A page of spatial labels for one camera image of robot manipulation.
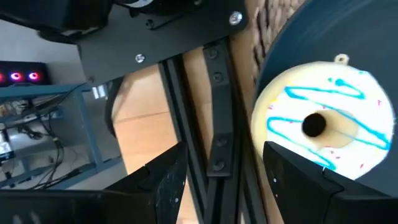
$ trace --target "wooden board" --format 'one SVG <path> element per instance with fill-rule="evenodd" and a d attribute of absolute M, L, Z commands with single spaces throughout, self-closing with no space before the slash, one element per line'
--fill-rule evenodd
<path fill-rule="evenodd" d="M 254 15 L 257 2 L 247 0 Z M 251 25 L 231 38 L 231 50 L 248 114 L 251 114 L 254 82 Z M 203 52 L 195 49 L 183 56 L 194 99 L 200 131 L 209 155 L 213 136 L 211 91 Z M 159 69 L 156 65 L 130 74 L 119 92 L 114 107 L 114 125 L 128 173 L 172 147 L 176 142 Z M 258 168 L 262 180 L 267 214 L 271 223 L 283 223 L 260 158 Z M 185 188 L 178 224 L 198 223 L 189 187 Z"/>

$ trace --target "red led light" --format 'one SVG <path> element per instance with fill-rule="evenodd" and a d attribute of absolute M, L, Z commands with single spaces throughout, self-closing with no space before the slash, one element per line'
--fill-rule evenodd
<path fill-rule="evenodd" d="M 39 80 L 39 79 L 40 79 L 40 76 L 39 76 L 38 73 L 32 72 L 32 73 L 29 74 L 29 78 L 30 78 L 31 80 L 33 80 L 33 81 L 36 81 L 36 80 Z"/>
<path fill-rule="evenodd" d="M 11 74 L 11 78 L 15 81 L 21 81 L 23 77 L 20 73 L 14 72 Z"/>

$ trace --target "metal frame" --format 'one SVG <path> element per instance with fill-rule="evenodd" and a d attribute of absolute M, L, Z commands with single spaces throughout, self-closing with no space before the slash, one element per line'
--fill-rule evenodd
<path fill-rule="evenodd" d="M 76 105 L 74 110 L 78 111 L 78 114 L 83 121 L 82 130 L 85 134 L 85 138 L 87 139 L 86 146 L 88 148 L 89 158 L 92 163 L 85 164 L 78 169 L 80 170 L 80 174 L 71 177 L 70 179 L 64 180 L 61 183 L 53 185 L 50 189 L 65 189 L 71 187 L 79 183 L 82 180 L 85 180 L 105 169 L 108 169 L 116 164 L 119 164 L 123 160 L 121 156 L 108 159 L 104 161 L 98 143 L 96 141 L 93 126 L 88 116 L 88 111 L 85 105 L 85 100 L 83 98 L 84 91 L 90 91 L 91 88 L 88 85 L 48 85 L 48 86 L 24 86 L 24 87 L 10 87 L 10 88 L 0 88 L 0 96 L 1 98 L 13 99 L 13 98 L 23 98 L 27 96 L 43 96 L 43 95 L 57 95 L 57 94 L 68 94 L 69 98 L 72 98 L 72 103 Z M 29 168 L 26 161 L 24 162 L 24 158 L 21 158 L 22 165 L 24 166 L 25 172 L 23 174 L 17 175 L 15 177 L 11 177 L 0 182 L 0 186 L 4 185 L 12 185 L 16 182 L 28 179 L 29 177 L 33 177 L 35 175 L 40 175 L 48 169 L 51 169 L 52 166 L 40 167 L 34 170 L 27 169 Z"/>
<path fill-rule="evenodd" d="M 188 143 L 188 181 L 199 222 L 238 223 L 242 198 L 245 223 L 267 223 L 228 39 L 208 44 L 203 53 L 211 81 L 214 126 L 207 175 L 205 149 L 182 56 L 159 63 L 177 139 Z"/>

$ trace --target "black metal plate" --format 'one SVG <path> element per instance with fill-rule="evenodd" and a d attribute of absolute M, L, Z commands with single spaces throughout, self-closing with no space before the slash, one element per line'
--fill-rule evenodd
<path fill-rule="evenodd" d="M 231 26 L 234 11 L 241 12 L 243 19 Z M 205 1 L 196 11 L 155 30 L 147 28 L 146 18 L 131 18 L 126 8 L 113 6 L 108 26 L 78 43 L 86 77 L 104 83 L 235 34 L 248 23 L 244 0 Z M 137 54 L 146 59 L 137 63 Z"/>
<path fill-rule="evenodd" d="M 385 89 L 395 114 L 398 66 L 398 1 L 308 0 L 291 18 L 271 47 L 256 96 L 278 74 L 303 63 L 332 61 L 348 54 L 349 64 L 371 72 Z M 357 181 L 385 194 L 398 196 L 398 149 Z"/>

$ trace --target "donut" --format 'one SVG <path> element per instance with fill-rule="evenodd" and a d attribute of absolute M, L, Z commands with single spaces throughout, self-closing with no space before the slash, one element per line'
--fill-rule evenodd
<path fill-rule="evenodd" d="M 265 87 L 251 120 L 261 157 L 264 142 L 273 141 L 355 180 L 387 156 L 395 120 L 391 102 L 369 72 L 347 62 L 339 56 L 299 65 Z"/>

